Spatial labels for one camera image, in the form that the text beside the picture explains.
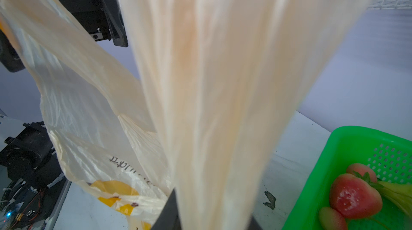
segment red strawberry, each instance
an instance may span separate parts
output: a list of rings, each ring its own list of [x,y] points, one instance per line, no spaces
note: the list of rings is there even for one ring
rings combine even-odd
[[[325,230],[348,230],[348,225],[342,215],[330,207],[319,210],[319,221]]]
[[[345,218],[367,218],[381,211],[382,197],[361,178],[341,174],[330,187],[329,204]]]
[[[346,169],[346,172],[348,174],[353,174],[354,176],[356,176],[356,174],[354,172],[358,172],[361,176],[364,176],[366,172],[369,173],[369,177],[370,177],[370,181],[373,183],[377,183],[378,179],[376,177],[376,173],[368,166],[361,164],[361,163],[355,163],[352,164],[350,166],[348,166],[348,168]]]

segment green plastic basket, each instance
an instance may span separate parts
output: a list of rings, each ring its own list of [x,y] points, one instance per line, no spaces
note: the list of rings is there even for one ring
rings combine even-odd
[[[412,142],[359,126],[334,130],[282,229],[322,230],[319,209],[329,206],[332,182],[353,163],[368,165],[383,181],[411,184]],[[383,202],[382,211],[374,218],[391,230],[410,230],[405,214],[388,200]],[[351,221],[348,227],[349,230],[386,230],[368,219]]]

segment white wall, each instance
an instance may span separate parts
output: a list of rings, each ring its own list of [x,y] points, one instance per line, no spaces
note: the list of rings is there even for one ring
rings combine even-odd
[[[329,131],[345,125],[412,140],[412,10],[368,10],[299,111]]]

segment white table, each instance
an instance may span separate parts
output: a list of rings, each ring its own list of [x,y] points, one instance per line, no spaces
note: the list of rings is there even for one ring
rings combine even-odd
[[[263,176],[253,215],[264,230],[281,230],[309,174],[326,145],[330,132],[296,112],[282,135]],[[275,208],[265,191],[275,198]],[[69,192],[55,230],[126,230],[126,217],[99,202],[76,184]]]

